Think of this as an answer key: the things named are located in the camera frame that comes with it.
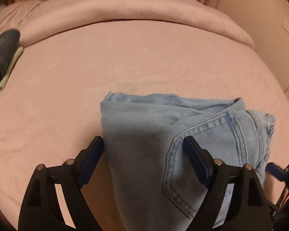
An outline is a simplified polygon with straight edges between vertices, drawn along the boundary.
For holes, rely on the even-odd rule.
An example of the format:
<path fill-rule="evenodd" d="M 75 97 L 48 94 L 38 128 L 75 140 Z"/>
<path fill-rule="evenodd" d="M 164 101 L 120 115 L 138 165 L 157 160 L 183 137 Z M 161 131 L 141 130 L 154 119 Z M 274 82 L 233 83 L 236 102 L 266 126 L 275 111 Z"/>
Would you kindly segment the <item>light blue denim pants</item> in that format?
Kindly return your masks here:
<path fill-rule="evenodd" d="M 265 181 L 275 117 L 246 109 L 241 98 L 110 93 L 100 109 L 116 203 L 127 230 L 185 230 L 196 215 L 207 189 L 183 152 L 185 137 L 227 165 L 251 164 Z"/>

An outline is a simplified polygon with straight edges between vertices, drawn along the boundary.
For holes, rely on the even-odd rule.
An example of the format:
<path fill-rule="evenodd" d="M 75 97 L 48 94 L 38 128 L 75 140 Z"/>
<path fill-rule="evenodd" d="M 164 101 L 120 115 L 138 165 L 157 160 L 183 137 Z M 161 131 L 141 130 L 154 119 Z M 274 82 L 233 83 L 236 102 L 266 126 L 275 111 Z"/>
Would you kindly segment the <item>pink bed sheet mattress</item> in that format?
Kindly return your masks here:
<path fill-rule="evenodd" d="M 252 48 L 177 23 L 95 23 L 26 47 L 0 91 L 0 209 L 12 225 L 36 166 L 60 165 L 101 134 L 109 92 L 242 98 L 275 116 L 269 159 L 289 163 L 289 102 Z"/>

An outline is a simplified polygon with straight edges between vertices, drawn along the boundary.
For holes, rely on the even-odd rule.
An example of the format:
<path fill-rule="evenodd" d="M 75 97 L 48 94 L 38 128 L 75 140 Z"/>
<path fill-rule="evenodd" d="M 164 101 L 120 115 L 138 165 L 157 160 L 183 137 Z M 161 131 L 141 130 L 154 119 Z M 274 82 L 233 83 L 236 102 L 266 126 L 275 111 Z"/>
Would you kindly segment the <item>pale green folded cloth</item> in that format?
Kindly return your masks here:
<path fill-rule="evenodd" d="M 13 54 L 11 62 L 10 62 L 10 64 L 7 67 L 7 72 L 4 75 L 4 77 L 2 78 L 2 80 L 0 81 L 0 90 L 2 90 L 6 86 L 11 72 L 12 72 L 16 62 L 18 61 L 18 59 L 20 58 L 20 56 L 22 55 L 23 52 L 24 52 L 24 47 L 23 46 L 19 46 L 17 48 L 17 50 L 15 51 L 15 53 Z"/>

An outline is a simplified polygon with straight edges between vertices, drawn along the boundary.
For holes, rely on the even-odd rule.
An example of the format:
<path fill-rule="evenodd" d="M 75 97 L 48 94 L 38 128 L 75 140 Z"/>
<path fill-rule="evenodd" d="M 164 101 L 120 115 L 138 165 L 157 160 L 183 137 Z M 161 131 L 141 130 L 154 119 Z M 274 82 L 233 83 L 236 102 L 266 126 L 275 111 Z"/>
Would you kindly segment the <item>dark folded jeans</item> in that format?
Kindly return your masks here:
<path fill-rule="evenodd" d="M 0 34 L 0 81 L 7 73 L 13 54 L 18 47 L 20 32 L 11 29 Z"/>

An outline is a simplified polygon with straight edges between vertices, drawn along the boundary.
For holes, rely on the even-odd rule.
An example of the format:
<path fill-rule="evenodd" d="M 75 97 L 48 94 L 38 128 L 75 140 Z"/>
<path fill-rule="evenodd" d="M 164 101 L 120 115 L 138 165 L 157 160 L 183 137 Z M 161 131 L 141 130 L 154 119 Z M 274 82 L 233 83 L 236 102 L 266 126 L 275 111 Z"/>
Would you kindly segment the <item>pink pillow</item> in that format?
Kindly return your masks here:
<path fill-rule="evenodd" d="M 41 0 L 16 2 L 0 8 L 0 34 L 9 29 L 18 29 L 35 13 Z"/>

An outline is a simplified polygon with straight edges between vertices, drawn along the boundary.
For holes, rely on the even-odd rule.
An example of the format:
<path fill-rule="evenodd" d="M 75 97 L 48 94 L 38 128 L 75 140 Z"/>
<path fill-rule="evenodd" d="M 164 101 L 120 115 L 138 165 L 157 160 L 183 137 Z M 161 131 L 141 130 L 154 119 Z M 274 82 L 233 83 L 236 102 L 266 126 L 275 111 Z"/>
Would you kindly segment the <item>pink duvet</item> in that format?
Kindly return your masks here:
<path fill-rule="evenodd" d="M 252 38 L 232 19 L 196 0 L 47 0 L 20 25 L 20 41 L 29 46 L 67 30 L 113 20 L 179 23 L 254 47 Z"/>

